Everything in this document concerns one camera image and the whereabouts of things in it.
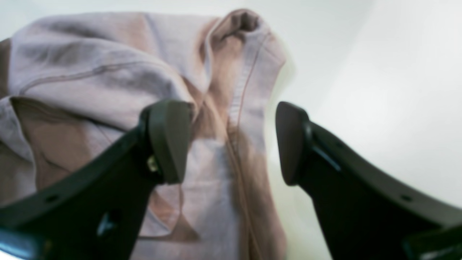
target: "white wall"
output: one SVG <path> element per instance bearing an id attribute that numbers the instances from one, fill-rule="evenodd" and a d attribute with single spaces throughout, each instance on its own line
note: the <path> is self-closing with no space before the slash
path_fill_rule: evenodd
<path id="1" fill-rule="evenodd" d="M 266 128 L 288 259 L 330 256 L 309 197 L 280 175 L 273 118 L 280 100 L 305 108 L 385 172 L 462 207 L 462 1 L 0 0 L 0 38 L 51 14 L 224 15 L 240 7 L 263 16 L 288 57 Z"/>

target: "white background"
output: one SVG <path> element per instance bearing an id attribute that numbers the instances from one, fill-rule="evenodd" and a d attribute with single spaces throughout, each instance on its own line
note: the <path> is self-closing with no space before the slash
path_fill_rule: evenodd
<path id="1" fill-rule="evenodd" d="M 289 260 L 330 256 L 310 198 L 280 174 L 274 113 L 281 100 L 385 172 L 462 207 L 460 0 L 0 0 L 0 39 L 51 14 L 223 16 L 241 7 L 270 24 L 287 55 L 265 135 Z"/>

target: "pink fabric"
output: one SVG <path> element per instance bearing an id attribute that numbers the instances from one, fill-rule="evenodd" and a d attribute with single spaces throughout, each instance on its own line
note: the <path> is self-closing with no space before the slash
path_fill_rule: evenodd
<path id="1" fill-rule="evenodd" d="M 185 180 L 153 191 L 132 259 L 284 258 L 263 122 L 285 58 L 257 14 L 55 16 L 18 31 L 10 48 L 0 205 L 88 163 L 145 106 L 178 99 L 194 108 Z"/>

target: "clothing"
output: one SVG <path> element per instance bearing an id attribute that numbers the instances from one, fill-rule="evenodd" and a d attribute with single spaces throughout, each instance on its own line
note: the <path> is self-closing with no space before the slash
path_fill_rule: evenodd
<path id="1" fill-rule="evenodd" d="M 53 16 L 0 48 L 0 206 L 91 161 L 145 106 L 183 100 L 185 180 L 153 191 L 132 259 L 284 258 L 263 123 L 285 58 L 257 14 Z"/>

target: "black plastic arm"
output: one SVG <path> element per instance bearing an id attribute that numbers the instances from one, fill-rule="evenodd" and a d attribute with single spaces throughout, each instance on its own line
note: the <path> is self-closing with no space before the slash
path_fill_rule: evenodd
<path id="1" fill-rule="evenodd" d="M 276 131 L 284 181 L 313 201 L 335 260 L 460 260 L 462 210 L 399 182 L 281 102 Z"/>
<path id="2" fill-rule="evenodd" d="M 152 189 L 183 180 L 189 132 L 188 104 L 147 107 L 98 158 L 0 209 L 0 250 L 25 260 L 127 260 Z"/>

